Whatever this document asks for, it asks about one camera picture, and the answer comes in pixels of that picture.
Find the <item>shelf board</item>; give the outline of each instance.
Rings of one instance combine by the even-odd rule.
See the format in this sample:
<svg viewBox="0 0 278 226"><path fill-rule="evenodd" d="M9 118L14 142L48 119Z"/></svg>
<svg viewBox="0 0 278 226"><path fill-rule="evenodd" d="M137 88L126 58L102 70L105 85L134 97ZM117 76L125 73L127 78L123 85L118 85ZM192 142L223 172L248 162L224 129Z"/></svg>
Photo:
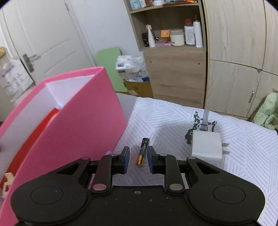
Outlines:
<svg viewBox="0 0 278 226"><path fill-rule="evenodd" d="M164 4L162 6L149 6L141 9L136 9L136 10L131 10L130 14L134 13L139 13L139 12L144 12L147 10L152 10L152 9L160 9L160 8L167 8L167 7L176 7L176 6L198 6L199 3L170 3L170 4Z"/></svg>
<svg viewBox="0 0 278 226"><path fill-rule="evenodd" d="M152 52L152 51L163 51L163 50L187 50L187 51L201 51L205 52L205 48L198 48L196 46L156 46L154 48L150 47L143 47L141 51L144 52Z"/></svg>

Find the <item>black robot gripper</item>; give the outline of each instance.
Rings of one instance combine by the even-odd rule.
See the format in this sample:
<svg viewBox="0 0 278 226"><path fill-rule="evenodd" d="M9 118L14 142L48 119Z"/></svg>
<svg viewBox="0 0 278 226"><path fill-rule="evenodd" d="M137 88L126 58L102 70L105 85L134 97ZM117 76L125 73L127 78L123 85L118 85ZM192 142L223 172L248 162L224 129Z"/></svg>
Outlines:
<svg viewBox="0 0 278 226"><path fill-rule="evenodd" d="M113 186L113 175L127 173L129 152L81 158L21 185L11 197L17 226L259 225L261 190L195 157L176 160L149 146L150 172L163 174L164 186Z"/></svg>

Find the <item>light green blanket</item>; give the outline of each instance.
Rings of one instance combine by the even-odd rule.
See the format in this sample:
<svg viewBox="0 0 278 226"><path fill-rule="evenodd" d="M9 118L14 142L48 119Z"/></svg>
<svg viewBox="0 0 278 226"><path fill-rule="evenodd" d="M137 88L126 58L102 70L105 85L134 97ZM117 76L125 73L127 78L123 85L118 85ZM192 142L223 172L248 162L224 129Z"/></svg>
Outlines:
<svg viewBox="0 0 278 226"><path fill-rule="evenodd" d="M278 130L278 93L270 93L255 114L253 123Z"/></svg>

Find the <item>pink box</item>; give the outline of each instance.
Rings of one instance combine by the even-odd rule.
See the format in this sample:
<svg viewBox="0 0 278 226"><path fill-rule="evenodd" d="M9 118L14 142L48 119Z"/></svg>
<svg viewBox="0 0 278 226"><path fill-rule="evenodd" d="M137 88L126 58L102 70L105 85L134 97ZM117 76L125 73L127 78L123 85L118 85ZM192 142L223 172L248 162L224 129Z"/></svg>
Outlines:
<svg viewBox="0 0 278 226"><path fill-rule="evenodd" d="M0 225L17 223L10 198L21 184L81 157L98 160L113 151L127 121L103 67L48 78L10 113L0 127L0 177L46 115L61 110L21 164L0 212Z"/></svg>

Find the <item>white jar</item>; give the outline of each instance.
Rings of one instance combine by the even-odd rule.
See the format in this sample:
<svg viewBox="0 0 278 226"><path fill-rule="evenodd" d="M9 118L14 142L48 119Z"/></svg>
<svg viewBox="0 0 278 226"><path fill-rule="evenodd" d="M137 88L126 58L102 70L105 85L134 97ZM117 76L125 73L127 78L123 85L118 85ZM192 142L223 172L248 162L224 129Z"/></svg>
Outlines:
<svg viewBox="0 0 278 226"><path fill-rule="evenodd" d="M183 46L184 45L184 35L182 29L170 30L170 39L172 46Z"/></svg>

